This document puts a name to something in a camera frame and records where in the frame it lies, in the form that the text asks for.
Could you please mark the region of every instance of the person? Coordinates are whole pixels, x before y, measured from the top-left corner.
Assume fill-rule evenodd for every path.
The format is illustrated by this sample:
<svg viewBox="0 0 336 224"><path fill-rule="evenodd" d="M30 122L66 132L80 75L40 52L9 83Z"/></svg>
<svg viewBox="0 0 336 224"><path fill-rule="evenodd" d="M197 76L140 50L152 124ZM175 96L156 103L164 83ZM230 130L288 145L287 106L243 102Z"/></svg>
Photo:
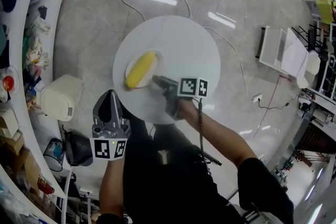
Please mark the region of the person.
<svg viewBox="0 0 336 224"><path fill-rule="evenodd" d="M199 130L193 102L178 103L179 116ZM268 223L293 224L293 203L236 132L203 114L204 138L238 169L241 208L218 194L200 149L174 124L156 125L151 138L143 121L124 108L123 116L132 134L125 157L107 164L97 224L123 223L124 210L133 223L245 223L242 214L256 211Z"/></svg>

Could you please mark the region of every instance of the black bag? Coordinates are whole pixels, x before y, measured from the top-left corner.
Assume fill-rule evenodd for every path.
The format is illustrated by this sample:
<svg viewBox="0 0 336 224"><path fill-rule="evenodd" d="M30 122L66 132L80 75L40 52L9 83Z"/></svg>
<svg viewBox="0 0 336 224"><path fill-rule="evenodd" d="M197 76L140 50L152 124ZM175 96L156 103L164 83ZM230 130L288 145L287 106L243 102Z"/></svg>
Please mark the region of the black bag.
<svg viewBox="0 0 336 224"><path fill-rule="evenodd" d="M71 166L89 166L93 162L90 139L80 133L64 130L65 152Z"/></svg>

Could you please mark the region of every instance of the red cable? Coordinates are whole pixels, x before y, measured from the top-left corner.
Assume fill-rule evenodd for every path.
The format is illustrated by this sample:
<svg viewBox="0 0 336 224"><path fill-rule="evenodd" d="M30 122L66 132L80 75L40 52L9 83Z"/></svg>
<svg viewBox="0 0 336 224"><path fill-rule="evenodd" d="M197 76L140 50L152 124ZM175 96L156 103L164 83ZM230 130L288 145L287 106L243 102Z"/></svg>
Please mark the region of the red cable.
<svg viewBox="0 0 336 224"><path fill-rule="evenodd" d="M254 134L253 137L256 137L257 132L259 131L260 126L261 126L261 124L262 124L262 122L263 122L263 120L264 120L264 118L265 118L265 116L266 116L266 113L267 113L267 111L268 111L268 109L269 109L269 106L271 105L271 102L272 102L273 96L274 96L274 94L275 94L275 90L277 89L277 86L278 86L278 83L279 83L280 78L287 79L288 81L292 82L291 79L289 79L289 78L287 78L287 77L285 77L285 76L283 76L283 75L279 75L277 84L275 85L274 92L273 92L272 97L271 97L271 100L269 100L269 104L268 104L268 106L267 106L267 109L266 109L266 111L265 111L265 114L264 114L264 116L262 117L261 122L260 122L260 124L259 124L259 126L258 126L258 129L256 130L256 133Z"/></svg>

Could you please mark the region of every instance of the yellow corn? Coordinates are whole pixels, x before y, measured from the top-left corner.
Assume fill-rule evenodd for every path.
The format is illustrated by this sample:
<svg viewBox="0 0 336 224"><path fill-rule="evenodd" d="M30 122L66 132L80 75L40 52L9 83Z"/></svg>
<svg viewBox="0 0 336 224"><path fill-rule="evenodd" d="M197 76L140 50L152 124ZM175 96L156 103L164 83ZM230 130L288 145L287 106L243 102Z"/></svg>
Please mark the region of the yellow corn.
<svg viewBox="0 0 336 224"><path fill-rule="evenodd" d="M153 51L148 51L143 56L141 56L136 64L132 67L131 72L125 80L125 84L129 88L135 88L142 80L143 76L151 68L154 59L155 52Z"/></svg>

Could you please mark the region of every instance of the white round table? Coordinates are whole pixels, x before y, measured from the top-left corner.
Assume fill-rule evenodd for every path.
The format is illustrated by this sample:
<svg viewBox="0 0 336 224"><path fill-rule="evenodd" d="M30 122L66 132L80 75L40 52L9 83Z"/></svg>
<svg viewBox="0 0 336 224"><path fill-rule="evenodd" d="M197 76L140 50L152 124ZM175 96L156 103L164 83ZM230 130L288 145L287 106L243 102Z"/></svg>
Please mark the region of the white round table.
<svg viewBox="0 0 336 224"><path fill-rule="evenodd" d="M180 16L150 19L131 31L121 43L113 64L113 84L121 103L134 116L154 124L174 120L164 111L163 91L154 83L139 89L125 85L129 62L153 49L163 56L157 75L179 81L181 77L208 80L208 97L215 91L221 72L221 59L212 36L201 25Z"/></svg>

